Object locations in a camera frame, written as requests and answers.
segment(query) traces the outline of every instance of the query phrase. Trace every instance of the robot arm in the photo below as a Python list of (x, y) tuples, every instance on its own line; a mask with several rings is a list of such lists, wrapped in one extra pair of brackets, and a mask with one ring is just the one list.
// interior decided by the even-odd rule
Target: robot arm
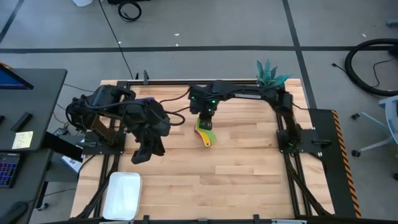
[(206, 130), (212, 129), (211, 118), (220, 101), (231, 98), (266, 101), (276, 113), (284, 118), (287, 126), (287, 143), (295, 146), (300, 142), (302, 128), (294, 118), (293, 96), (284, 88), (264, 89), (259, 86), (233, 85), (217, 80), (206, 86), (191, 86), (188, 98), (191, 113), (199, 114), (199, 128)]
[(148, 161), (152, 154), (164, 155), (160, 137), (169, 135), (170, 118), (153, 98), (136, 99), (133, 91), (103, 85), (90, 96), (74, 98), (66, 108), (66, 116), (74, 127), (83, 132), (92, 130), (100, 143), (110, 147), (118, 145), (117, 132), (108, 129), (100, 116), (121, 120), (141, 144), (131, 159), (134, 164)]

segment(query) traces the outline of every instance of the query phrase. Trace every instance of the green plant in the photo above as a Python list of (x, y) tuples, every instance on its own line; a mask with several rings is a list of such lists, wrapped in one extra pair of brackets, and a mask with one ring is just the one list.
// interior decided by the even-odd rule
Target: green plant
[(285, 81), (291, 75), (279, 75), (278, 77), (275, 77), (277, 68), (278, 67), (275, 67), (271, 70), (271, 63), (268, 59), (264, 69), (262, 69), (261, 62), (257, 61), (257, 69), (259, 70), (259, 75), (256, 75), (257, 84), (266, 88), (278, 86), (284, 87)]

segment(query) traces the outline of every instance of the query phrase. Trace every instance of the yellow and black warning tape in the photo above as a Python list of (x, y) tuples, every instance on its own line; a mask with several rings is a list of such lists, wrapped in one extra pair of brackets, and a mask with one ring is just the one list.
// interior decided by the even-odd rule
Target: yellow and black warning tape
[(353, 175), (351, 173), (351, 169), (349, 168), (347, 151), (346, 151), (346, 147), (344, 145), (344, 140), (343, 140), (343, 133), (341, 132), (340, 122), (338, 121), (338, 114), (337, 114), (337, 111), (335, 111), (335, 110), (332, 110), (331, 112), (333, 113), (333, 117), (335, 119), (338, 141), (340, 143), (341, 155), (343, 156), (343, 162), (344, 162), (345, 169), (346, 169), (346, 176), (347, 176), (347, 180), (348, 180), (349, 191), (351, 192), (351, 198), (353, 199), (355, 215), (357, 218), (361, 218), (361, 212), (359, 211), (358, 198), (356, 197), (356, 192), (355, 192), (355, 187), (354, 187), (354, 182), (353, 182)]

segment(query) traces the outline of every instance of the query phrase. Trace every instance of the computer monitor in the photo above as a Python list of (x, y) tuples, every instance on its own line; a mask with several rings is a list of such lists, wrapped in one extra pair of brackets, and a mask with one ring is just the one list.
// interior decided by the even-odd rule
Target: computer monitor
[(0, 90), (32, 90), (33, 85), (0, 65)]

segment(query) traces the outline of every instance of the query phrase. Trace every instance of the wooden table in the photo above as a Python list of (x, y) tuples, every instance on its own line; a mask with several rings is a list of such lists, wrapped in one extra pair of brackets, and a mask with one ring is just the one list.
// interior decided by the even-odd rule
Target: wooden table
[[(286, 89), (294, 95), (296, 105), (307, 107), (300, 80), (287, 80)], [(138, 98), (153, 96), (160, 101), (182, 95), (187, 86), (133, 86), (133, 90)], [(187, 97), (163, 104), (169, 111), (188, 105)], [(294, 113), (303, 128), (312, 127), (308, 111), (295, 108)], [(244, 99), (221, 102), (213, 118), (218, 141), (210, 148), (205, 148), (193, 131), (197, 115), (189, 110), (181, 114), (187, 119), (185, 124), (172, 127), (170, 135), (162, 138), (166, 150), (163, 157), (152, 156), (149, 162), (132, 164), (132, 153), (139, 145), (132, 134), (127, 135), (119, 171), (137, 172), (142, 177), (137, 220), (144, 215), (150, 215), (151, 220), (252, 219), (253, 214), (261, 218), (294, 217), (275, 135), (277, 121), (267, 103)], [(78, 215), (96, 192), (102, 160), (103, 156), (96, 156), (81, 171), (71, 217)], [(333, 213), (322, 163), (308, 154), (302, 154), (301, 160), (307, 187)], [(296, 189), (303, 214), (301, 193)]]

